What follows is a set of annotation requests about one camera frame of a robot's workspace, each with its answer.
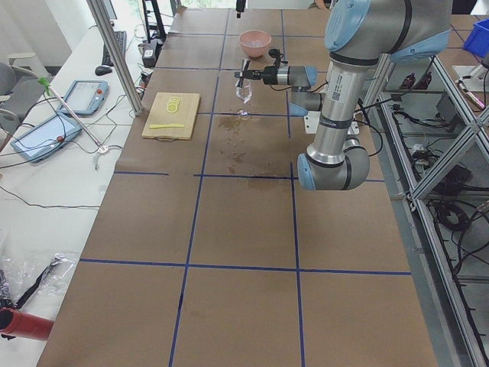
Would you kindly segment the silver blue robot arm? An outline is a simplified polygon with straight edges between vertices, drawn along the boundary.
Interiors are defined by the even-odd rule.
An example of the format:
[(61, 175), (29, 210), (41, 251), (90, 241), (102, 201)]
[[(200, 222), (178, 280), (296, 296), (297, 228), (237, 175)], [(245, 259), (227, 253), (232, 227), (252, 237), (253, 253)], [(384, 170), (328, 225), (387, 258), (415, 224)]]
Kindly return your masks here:
[(320, 113), (314, 141), (297, 160), (303, 189), (352, 190), (365, 181), (368, 153), (348, 130), (368, 69), (383, 54), (399, 63), (440, 53), (449, 42), (451, 18), (450, 1), (337, 2), (325, 29), (330, 74), (322, 95), (310, 90), (316, 69), (287, 66), (277, 49), (270, 51), (274, 64), (262, 70), (243, 63), (235, 73), (237, 86), (244, 80), (292, 86), (300, 95), (295, 113)]

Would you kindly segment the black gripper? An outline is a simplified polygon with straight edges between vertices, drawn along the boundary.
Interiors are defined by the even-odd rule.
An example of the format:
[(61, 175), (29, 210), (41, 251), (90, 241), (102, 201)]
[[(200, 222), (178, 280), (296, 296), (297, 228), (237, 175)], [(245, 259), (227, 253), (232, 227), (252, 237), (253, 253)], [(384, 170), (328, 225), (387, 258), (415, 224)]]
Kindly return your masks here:
[(239, 80), (262, 80), (265, 85), (277, 85), (277, 67), (265, 67), (263, 70), (240, 70), (235, 72)]

